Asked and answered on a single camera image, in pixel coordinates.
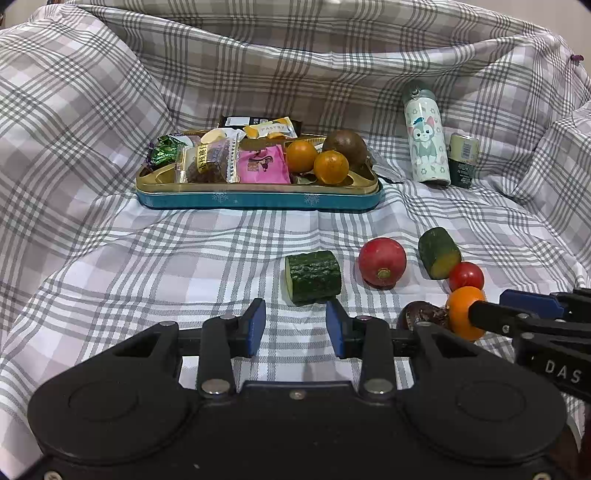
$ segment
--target pink package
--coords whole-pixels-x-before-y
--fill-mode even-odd
[[[240,183],[291,183],[280,145],[238,155]]]

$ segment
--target radish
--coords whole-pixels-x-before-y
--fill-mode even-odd
[[[374,238],[359,252],[363,279],[375,287],[393,287],[406,270],[406,252],[391,238]]]

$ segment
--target cucumber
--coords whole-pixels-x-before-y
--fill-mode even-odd
[[[462,261],[462,254],[452,237],[441,226],[431,228],[418,239],[418,254],[433,280],[449,278],[452,268]]]
[[[287,293],[294,303],[312,302],[340,293],[339,262],[329,251],[285,258]]]

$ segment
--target green candy wrapper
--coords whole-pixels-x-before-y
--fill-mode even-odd
[[[182,145],[185,145],[185,143],[177,140],[172,135],[158,137],[158,144],[151,148],[148,155],[148,166],[152,170],[156,170],[176,162],[178,148]]]

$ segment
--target snowflake pattern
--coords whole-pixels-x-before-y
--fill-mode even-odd
[[[319,201],[320,195],[318,193],[306,193],[304,195],[304,203],[306,205],[313,207],[314,205],[318,205]]]
[[[225,192],[215,192],[212,193],[213,201],[217,203],[224,203],[227,202],[230,198],[227,193]]]

